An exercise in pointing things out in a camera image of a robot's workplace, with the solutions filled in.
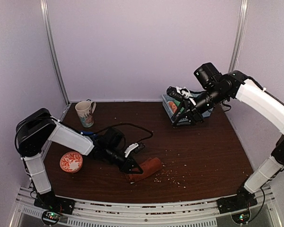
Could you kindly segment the light blue plastic basket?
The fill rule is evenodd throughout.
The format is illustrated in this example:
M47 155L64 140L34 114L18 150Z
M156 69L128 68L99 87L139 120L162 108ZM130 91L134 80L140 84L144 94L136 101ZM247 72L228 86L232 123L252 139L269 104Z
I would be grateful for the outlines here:
M171 120L172 124L174 123L174 121L171 119L172 116L173 116L173 112L172 110L170 109L169 107L169 104L168 102L169 101L175 101L175 99L173 99L172 97L166 95L166 94L163 94L161 95L161 98L162 98L162 105L167 113L167 115L169 116L169 119ZM182 126L182 125L189 125L190 122L187 118L182 118L181 120L179 120L179 122L177 123L177 126Z

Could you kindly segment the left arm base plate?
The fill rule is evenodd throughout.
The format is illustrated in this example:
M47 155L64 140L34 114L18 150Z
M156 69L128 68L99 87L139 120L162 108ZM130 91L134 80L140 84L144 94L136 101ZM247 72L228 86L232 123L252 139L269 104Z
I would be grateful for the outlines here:
M36 194L34 206L59 214L71 215L74 210L75 200L58 197L53 191L45 194Z

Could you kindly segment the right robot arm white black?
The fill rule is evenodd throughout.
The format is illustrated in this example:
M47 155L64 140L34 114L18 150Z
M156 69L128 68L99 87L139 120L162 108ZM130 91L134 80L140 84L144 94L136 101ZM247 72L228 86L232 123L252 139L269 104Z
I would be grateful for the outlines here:
M166 94L179 102L179 107L171 117L174 126L182 119L186 119L191 125L202 123L203 113L233 99L249 106L263 121L274 127L274 132L268 132L261 129L262 122L248 122L245 110L236 112L242 113L242 117L231 115L243 147L248 149L247 156L253 159L255 152L268 155L233 198L233 205L242 209L251 202L251 195L284 170L284 102L271 94L269 88L258 80L258 76L239 70L221 74L217 69L207 69L203 65L194 75L201 84L202 91L195 92L179 86L167 88Z

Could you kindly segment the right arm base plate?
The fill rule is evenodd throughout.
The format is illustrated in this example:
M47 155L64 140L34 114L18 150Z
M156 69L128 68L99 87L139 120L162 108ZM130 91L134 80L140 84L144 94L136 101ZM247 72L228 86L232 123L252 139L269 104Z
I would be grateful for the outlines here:
M248 207L257 205L257 199L255 199L253 195L234 195L231 197L222 197L216 202L220 214L244 210Z

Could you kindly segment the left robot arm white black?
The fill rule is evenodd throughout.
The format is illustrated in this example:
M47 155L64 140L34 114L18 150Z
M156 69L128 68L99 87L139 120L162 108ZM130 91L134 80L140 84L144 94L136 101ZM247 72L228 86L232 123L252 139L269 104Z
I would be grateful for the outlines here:
M116 165L125 174L144 173L132 154L145 147L141 140L120 147L125 135L111 125L97 132L83 132L53 117L49 110L40 108L16 126L15 148L24 162L36 191L36 197L48 210L59 205L49 180L44 160L52 144L59 144L82 156L100 159Z

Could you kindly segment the brown towel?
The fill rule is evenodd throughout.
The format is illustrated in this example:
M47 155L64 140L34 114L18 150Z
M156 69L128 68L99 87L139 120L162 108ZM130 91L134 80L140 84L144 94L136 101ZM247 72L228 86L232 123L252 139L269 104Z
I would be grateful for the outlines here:
M163 168L161 160L157 157L148 158L140 164L143 173L142 174L125 174L125 177L129 183L136 183L147 177L152 176Z

